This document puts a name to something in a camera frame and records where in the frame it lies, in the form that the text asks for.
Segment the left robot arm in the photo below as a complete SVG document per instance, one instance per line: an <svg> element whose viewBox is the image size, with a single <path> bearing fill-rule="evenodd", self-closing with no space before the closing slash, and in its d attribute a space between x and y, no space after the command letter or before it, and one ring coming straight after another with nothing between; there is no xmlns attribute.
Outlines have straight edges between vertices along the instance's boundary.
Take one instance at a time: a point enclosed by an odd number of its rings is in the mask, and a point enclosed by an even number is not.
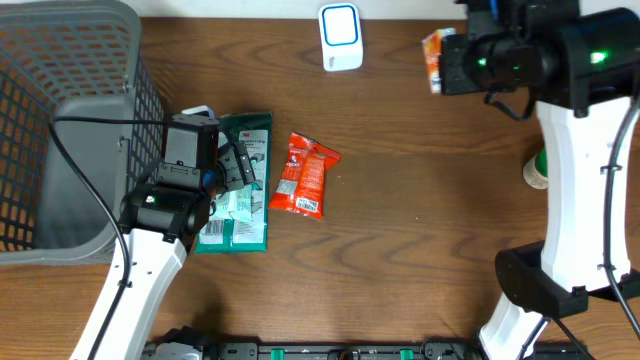
<svg viewBox="0 0 640 360"><path fill-rule="evenodd" d="M219 142L225 129L212 111L177 114L166 127L163 157L121 201L110 269L75 359L140 358L191 241L215 209L215 197L255 179L244 145Z"/></svg>

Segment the light green wipes pouch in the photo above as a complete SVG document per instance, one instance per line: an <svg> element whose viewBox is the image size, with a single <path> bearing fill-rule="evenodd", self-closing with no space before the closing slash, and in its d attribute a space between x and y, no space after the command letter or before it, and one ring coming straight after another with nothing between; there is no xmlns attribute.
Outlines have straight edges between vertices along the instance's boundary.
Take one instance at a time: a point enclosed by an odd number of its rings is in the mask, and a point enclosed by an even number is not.
<svg viewBox="0 0 640 360"><path fill-rule="evenodd" d="M252 221L252 186L246 185L236 191L217 195L211 204L210 218L235 220L240 222Z"/></svg>

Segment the red snack packet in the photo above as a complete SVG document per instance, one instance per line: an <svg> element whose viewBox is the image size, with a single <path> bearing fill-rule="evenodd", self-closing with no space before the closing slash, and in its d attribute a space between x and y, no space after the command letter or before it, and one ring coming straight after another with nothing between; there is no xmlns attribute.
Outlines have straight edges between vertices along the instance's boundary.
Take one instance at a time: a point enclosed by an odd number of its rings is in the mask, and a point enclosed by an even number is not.
<svg viewBox="0 0 640 360"><path fill-rule="evenodd" d="M322 219L326 172L340 159L340 153L293 132L286 163L268 208Z"/></svg>

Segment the green lid jar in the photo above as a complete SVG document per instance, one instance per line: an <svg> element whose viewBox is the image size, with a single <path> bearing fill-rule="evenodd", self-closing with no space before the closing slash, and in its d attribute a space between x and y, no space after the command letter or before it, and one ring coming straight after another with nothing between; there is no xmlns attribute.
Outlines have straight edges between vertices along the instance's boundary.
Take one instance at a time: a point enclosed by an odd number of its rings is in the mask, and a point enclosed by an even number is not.
<svg viewBox="0 0 640 360"><path fill-rule="evenodd" d="M545 190L548 188L548 170L546 149L542 148L523 167L525 182L532 188Z"/></svg>

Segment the green 3M package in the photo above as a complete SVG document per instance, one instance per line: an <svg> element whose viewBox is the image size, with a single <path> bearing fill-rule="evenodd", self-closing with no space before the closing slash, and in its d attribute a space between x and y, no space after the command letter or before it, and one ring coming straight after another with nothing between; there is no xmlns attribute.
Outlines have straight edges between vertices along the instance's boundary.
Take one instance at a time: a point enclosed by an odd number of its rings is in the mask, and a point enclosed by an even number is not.
<svg viewBox="0 0 640 360"><path fill-rule="evenodd" d="M252 221L211 219L201 229L195 252L223 254L265 252L267 250L267 195L270 176L270 141L272 114L246 113L219 119L233 139L246 146L254 170L252 186Z"/></svg>

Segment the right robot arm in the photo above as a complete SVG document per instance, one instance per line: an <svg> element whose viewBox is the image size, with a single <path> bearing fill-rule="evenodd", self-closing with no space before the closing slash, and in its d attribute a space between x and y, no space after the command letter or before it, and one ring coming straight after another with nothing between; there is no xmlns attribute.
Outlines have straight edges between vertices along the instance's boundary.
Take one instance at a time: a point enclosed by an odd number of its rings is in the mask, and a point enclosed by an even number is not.
<svg viewBox="0 0 640 360"><path fill-rule="evenodd" d="M627 166L639 117L639 10L608 1L469 1L467 30L441 42L443 94L523 88L548 179L543 241L499 252L502 290L476 356L523 359L550 322L593 297L627 307L639 294L625 239Z"/></svg>

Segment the small orange box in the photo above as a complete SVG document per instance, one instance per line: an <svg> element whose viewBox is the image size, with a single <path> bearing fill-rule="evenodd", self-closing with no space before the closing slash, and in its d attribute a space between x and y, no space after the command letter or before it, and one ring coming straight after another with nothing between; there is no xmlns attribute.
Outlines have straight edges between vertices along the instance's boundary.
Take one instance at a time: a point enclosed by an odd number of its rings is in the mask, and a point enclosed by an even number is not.
<svg viewBox="0 0 640 360"><path fill-rule="evenodd" d="M455 28L437 29L422 40L423 55L432 94L441 93L441 76L439 72L439 57L441 55L442 39L455 35Z"/></svg>

